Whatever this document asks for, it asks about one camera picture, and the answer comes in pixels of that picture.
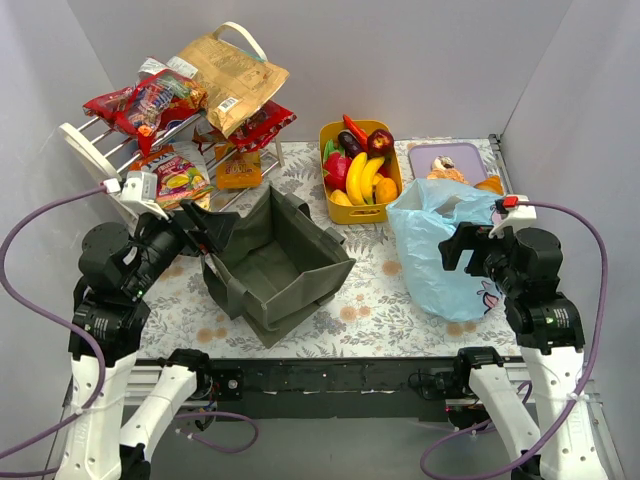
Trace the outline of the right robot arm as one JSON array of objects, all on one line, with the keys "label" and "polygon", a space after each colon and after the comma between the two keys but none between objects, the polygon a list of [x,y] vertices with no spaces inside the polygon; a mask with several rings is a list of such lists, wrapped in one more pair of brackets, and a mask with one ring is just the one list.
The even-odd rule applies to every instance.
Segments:
[{"label": "right robot arm", "polygon": [[584,387],[584,333],[576,306],[558,290],[561,244],[538,228],[506,228],[461,223],[440,243],[446,270],[463,251],[465,269],[487,277],[504,295],[506,319],[527,367],[536,413],[530,415],[510,383],[495,349],[462,349],[454,368],[464,389],[484,404],[522,479],[604,479]]}]

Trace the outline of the green canvas tote bag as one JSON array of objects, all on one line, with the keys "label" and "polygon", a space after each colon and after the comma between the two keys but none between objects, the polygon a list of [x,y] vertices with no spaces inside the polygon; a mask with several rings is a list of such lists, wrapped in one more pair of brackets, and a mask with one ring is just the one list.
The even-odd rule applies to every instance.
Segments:
[{"label": "green canvas tote bag", "polygon": [[267,349],[331,301],[356,260],[306,202],[270,186],[231,230],[227,245],[201,261],[214,302],[245,319]]}]

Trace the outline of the brown paper snack bag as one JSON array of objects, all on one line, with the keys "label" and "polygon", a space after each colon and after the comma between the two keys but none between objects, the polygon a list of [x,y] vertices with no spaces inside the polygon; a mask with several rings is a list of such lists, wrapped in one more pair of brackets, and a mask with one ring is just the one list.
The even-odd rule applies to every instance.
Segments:
[{"label": "brown paper snack bag", "polygon": [[262,108],[289,78],[285,68],[232,45],[215,32],[192,41],[167,65],[205,89],[207,120],[225,137]]}]

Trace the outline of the yellow banana bunch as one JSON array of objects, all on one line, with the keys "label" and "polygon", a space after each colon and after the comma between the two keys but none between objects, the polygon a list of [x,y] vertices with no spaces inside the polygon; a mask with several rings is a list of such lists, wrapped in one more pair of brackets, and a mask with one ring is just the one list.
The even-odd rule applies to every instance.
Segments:
[{"label": "yellow banana bunch", "polygon": [[373,204],[373,180],[384,163],[384,157],[369,159],[364,152],[354,157],[346,178],[347,196],[354,206]]}]

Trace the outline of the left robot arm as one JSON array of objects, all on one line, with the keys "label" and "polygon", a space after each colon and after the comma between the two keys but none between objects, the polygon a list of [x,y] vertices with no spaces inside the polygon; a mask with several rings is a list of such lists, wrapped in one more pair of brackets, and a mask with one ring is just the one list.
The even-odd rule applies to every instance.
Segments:
[{"label": "left robot arm", "polygon": [[161,361],[152,392],[122,420],[129,377],[151,309],[144,296],[182,253],[218,253],[239,221],[185,201],[174,217],[140,216],[133,232],[102,223],[83,238],[69,339],[71,406],[59,479],[146,479],[153,452],[181,405],[212,400],[207,354],[177,349]]}]

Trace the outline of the red candy bag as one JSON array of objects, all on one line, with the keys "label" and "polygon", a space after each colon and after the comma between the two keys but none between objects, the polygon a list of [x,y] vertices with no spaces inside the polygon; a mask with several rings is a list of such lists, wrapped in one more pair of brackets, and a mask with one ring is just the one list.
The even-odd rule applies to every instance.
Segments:
[{"label": "red candy bag", "polygon": [[97,96],[86,102],[83,110],[135,138],[146,156],[159,131],[203,110],[207,99],[206,89],[196,81],[163,68],[151,75],[140,73],[135,86]]}]

